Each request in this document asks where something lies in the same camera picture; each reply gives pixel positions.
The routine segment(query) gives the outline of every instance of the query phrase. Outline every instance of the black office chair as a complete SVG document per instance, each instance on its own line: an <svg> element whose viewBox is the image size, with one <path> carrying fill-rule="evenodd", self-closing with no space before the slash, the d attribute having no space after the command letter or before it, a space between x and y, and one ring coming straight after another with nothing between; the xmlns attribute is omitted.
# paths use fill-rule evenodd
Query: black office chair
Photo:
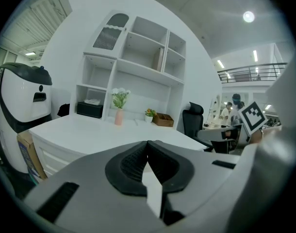
<svg viewBox="0 0 296 233"><path fill-rule="evenodd" d="M182 112L183 128L186 136L207 146L208 148L204 151L211 152L213 150L212 143L210 141L204 141L197 138L198 131L202 130L203 112L204 109L202 106L190 102L190 109L183 110Z"/></svg>

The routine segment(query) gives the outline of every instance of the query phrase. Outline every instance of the chair headrest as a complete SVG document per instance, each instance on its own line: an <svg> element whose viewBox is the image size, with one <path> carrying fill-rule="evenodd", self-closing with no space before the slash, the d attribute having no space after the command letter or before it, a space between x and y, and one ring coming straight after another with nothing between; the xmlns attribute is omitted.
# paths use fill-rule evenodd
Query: chair headrest
<svg viewBox="0 0 296 233"><path fill-rule="evenodd" d="M204 109L203 109L203 107L201 105L198 105L198 104L192 103L192 102L189 102L189 103L190 103L189 111L191 111L191 112L193 112L195 114L199 114L199 115L203 114Z"/></svg>

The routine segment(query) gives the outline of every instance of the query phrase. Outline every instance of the black railing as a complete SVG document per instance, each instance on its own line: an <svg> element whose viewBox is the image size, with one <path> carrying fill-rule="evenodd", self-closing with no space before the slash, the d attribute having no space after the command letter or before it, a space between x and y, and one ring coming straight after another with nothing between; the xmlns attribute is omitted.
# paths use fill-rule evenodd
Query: black railing
<svg viewBox="0 0 296 233"><path fill-rule="evenodd" d="M286 65L287 63L270 63L237 67L219 71L218 75L222 83L274 81L284 71Z"/></svg>

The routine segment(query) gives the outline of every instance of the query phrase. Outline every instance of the white desk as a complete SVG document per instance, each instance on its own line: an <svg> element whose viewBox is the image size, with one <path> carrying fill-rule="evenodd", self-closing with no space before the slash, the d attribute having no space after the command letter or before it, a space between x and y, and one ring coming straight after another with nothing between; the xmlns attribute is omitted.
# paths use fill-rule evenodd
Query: white desk
<svg viewBox="0 0 296 233"><path fill-rule="evenodd" d="M45 173L50 176L72 161L128 143L161 140L171 145L203 150L206 147L167 127L116 126L100 119L72 114L30 129Z"/></svg>

